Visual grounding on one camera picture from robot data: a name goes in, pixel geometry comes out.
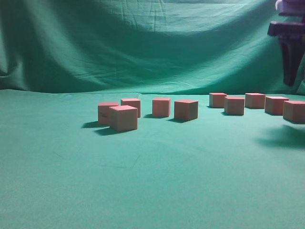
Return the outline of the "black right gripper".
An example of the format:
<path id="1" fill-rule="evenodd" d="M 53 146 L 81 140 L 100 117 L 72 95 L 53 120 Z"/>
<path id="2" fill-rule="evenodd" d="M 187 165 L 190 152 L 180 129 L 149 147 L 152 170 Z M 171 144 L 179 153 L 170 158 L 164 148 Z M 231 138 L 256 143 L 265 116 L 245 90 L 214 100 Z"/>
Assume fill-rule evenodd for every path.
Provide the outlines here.
<path id="1" fill-rule="evenodd" d="M 267 34 L 282 39 L 280 47 L 283 58 L 284 84 L 293 86 L 303 58 L 305 42 L 305 1 L 283 0 L 282 11 L 277 11 L 282 17 L 296 17 L 301 21 L 272 21 Z"/>

